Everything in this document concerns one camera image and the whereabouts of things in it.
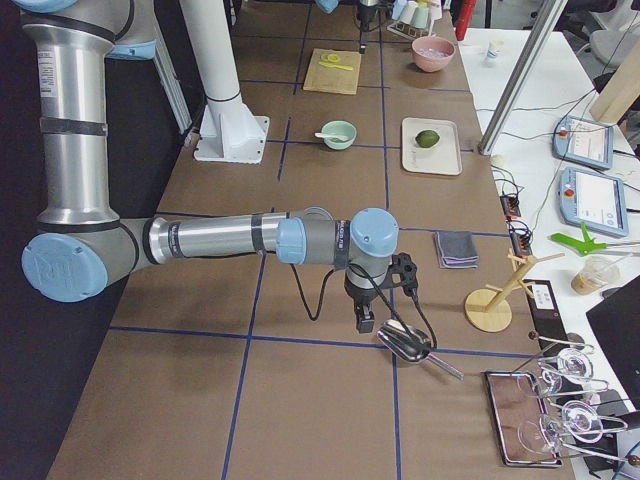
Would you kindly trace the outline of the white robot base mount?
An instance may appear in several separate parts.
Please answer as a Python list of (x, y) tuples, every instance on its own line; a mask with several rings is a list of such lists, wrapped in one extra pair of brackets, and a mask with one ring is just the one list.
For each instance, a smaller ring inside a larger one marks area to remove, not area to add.
[(206, 100), (195, 159), (258, 164), (270, 119), (253, 115), (244, 103), (225, 7), (206, 0), (180, 5)]

